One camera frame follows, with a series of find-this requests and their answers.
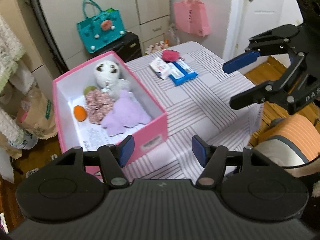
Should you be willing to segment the striped tablecloth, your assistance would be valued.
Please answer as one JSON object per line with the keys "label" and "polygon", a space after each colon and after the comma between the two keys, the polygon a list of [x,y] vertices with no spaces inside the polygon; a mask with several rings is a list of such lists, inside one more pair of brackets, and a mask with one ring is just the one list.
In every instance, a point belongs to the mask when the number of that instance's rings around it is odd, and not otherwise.
{"label": "striped tablecloth", "polygon": [[197,77],[176,86],[159,79],[151,70],[155,54],[130,61],[128,67],[165,109],[168,116],[168,138],[158,147],[123,171],[129,180],[184,179],[196,180],[202,167],[191,150],[191,139],[200,136],[211,145],[223,145],[241,151],[257,131],[263,115],[262,105],[234,111],[232,96],[253,87],[239,72],[226,74],[223,59],[197,42],[174,47]]}

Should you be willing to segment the colourful gift bag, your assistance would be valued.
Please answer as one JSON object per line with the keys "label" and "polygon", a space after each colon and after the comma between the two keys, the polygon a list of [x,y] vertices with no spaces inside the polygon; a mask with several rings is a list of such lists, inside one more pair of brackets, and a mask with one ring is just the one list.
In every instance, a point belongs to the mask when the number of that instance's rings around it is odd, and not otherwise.
{"label": "colourful gift bag", "polygon": [[159,41],[155,44],[149,45],[145,51],[145,54],[152,54],[158,51],[166,50],[169,48],[167,41]]}

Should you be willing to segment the green soft ball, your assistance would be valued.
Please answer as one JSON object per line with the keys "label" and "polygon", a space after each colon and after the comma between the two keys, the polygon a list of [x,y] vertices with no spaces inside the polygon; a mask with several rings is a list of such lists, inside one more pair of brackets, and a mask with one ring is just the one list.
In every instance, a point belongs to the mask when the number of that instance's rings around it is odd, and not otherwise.
{"label": "green soft ball", "polygon": [[84,94],[84,96],[86,96],[90,91],[92,91],[92,90],[97,90],[97,87],[95,87],[95,86],[88,86],[88,87],[86,87],[85,89],[84,89],[84,91],[83,91],[83,94]]}

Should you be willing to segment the purple plush toy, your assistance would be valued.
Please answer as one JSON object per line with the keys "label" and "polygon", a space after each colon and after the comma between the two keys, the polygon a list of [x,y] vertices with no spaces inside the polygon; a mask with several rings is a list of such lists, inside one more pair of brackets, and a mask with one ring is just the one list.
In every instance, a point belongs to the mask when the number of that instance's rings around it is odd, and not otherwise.
{"label": "purple plush toy", "polygon": [[123,134],[127,128],[138,124],[146,125],[152,118],[143,107],[132,97],[127,90],[120,92],[119,99],[114,103],[113,109],[101,121],[102,128],[106,129],[109,137]]}

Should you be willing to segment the orange soft ball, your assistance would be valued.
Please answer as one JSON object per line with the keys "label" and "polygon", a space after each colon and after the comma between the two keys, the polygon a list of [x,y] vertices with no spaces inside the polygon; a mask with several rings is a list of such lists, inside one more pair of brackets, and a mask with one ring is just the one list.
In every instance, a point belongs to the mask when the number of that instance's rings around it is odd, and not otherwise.
{"label": "orange soft ball", "polygon": [[74,113],[74,117],[79,122],[85,121],[87,118],[87,112],[82,106],[79,106],[79,105],[75,106],[73,113]]}

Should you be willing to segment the white panda plush toy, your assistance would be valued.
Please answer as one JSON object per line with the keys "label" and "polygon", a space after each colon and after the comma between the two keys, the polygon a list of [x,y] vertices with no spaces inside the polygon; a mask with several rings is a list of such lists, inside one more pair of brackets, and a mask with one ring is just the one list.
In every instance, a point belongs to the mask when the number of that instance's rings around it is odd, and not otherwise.
{"label": "white panda plush toy", "polygon": [[130,82],[120,77],[120,65],[106,60],[98,64],[94,70],[94,77],[101,91],[107,93],[114,101],[118,100],[122,90],[130,91]]}

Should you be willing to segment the pink floral cloth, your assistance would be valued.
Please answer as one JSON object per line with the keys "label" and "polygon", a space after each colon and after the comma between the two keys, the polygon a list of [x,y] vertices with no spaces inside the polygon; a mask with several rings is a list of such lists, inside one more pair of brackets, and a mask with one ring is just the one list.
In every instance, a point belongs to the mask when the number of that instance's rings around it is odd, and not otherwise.
{"label": "pink floral cloth", "polygon": [[90,91],[85,99],[87,116],[92,124],[99,125],[114,106],[114,100],[109,94],[100,90]]}

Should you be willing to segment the orange ribbed stool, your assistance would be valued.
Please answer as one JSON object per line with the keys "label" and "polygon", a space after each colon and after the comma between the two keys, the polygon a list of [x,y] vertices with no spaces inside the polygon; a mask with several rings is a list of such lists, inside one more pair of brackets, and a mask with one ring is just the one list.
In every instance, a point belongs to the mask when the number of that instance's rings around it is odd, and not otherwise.
{"label": "orange ribbed stool", "polygon": [[319,132],[306,117],[279,119],[259,136],[255,149],[282,167],[307,164],[319,157]]}

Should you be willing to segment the black suitcase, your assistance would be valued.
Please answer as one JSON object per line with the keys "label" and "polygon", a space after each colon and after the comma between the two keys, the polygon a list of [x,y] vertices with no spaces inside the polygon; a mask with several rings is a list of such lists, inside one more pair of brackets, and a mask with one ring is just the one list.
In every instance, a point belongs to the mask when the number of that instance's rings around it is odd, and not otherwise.
{"label": "black suitcase", "polygon": [[118,40],[92,53],[91,58],[108,51],[114,51],[124,62],[129,62],[142,56],[139,37],[132,32],[127,32]]}

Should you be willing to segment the printed paper sheet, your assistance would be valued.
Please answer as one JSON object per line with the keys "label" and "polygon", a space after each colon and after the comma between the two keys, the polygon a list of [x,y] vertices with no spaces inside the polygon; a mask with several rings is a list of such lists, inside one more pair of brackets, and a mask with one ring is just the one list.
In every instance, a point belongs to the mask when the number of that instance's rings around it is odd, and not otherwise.
{"label": "printed paper sheet", "polygon": [[84,121],[76,120],[73,110],[75,106],[85,107],[85,97],[83,95],[69,96],[67,100],[69,117],[62,122],[60,139],[60,146],[64,151],[73,146],[81,146],[84,150],[93,151],[106,144],[116,144],[127,135],[132,135],[146,126],[145,124],[137,124],[133,128],[125,127],[124,133],[109,136],[107,129],[101,125],[92,124],[88,119]]}

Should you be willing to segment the pink fluffy strawberry toy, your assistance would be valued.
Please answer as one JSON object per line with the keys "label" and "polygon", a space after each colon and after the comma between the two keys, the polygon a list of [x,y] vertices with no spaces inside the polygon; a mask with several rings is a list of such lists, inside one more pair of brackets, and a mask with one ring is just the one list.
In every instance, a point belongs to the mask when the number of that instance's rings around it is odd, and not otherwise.
{"label": "pink fluffy strawberry toy", "polygon": [[175,50],[164,50],[162,53],[162,60],[165,62],[176,62],[180,58],[179,52]]}

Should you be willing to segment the white door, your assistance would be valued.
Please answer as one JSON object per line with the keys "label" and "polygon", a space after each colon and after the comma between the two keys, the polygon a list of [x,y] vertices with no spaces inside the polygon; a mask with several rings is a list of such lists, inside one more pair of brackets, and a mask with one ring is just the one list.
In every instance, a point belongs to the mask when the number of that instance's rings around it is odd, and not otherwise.
{"label": "white door", "polygon": [[283,0],[244,0],[235,55],[245,51],[249,39],[275,28],[280,19]]}

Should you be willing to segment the teal felt tote bag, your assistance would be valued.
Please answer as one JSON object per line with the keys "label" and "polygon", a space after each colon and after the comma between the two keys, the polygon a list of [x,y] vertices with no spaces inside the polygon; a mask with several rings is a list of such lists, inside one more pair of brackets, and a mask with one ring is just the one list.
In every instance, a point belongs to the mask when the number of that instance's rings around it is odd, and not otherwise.
{"label": "teal felt tote bag", "polygon": [[[86,14],[87,4],[95,6],[99,13],[88,17]],[[76,26],[80,40],[88,53],[95,53],[126,34],[119,10],[113,8],[102,10],[93,0],[83,0],[82,12],[85,19],[77,23]]]}

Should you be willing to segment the pink storage box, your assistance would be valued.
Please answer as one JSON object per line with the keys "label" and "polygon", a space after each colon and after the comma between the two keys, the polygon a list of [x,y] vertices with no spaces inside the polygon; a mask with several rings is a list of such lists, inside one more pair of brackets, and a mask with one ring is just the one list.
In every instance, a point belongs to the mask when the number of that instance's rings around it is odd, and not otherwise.
{"label": "pink storage box", "polygon": [[115,52],[55,79],[53,100],[62,152],[74,146],[94,151],[132,135],[134,152],[122,158],[130,179],[158,172],[169,162],[163,145],[167,114]]}

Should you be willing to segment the blue wet wipes pack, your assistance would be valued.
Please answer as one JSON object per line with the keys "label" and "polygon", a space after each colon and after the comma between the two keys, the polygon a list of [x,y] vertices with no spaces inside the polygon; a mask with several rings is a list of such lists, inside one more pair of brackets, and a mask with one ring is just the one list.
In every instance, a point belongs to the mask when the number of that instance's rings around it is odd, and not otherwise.
{"label": "blue wet wipes pack", "polygon": [[182,59],[175,62],[169,62],[170,67],[170,79],[175,86],[179,86],[185,82],[195,79],[198,74],[191,67],[189,67]]}

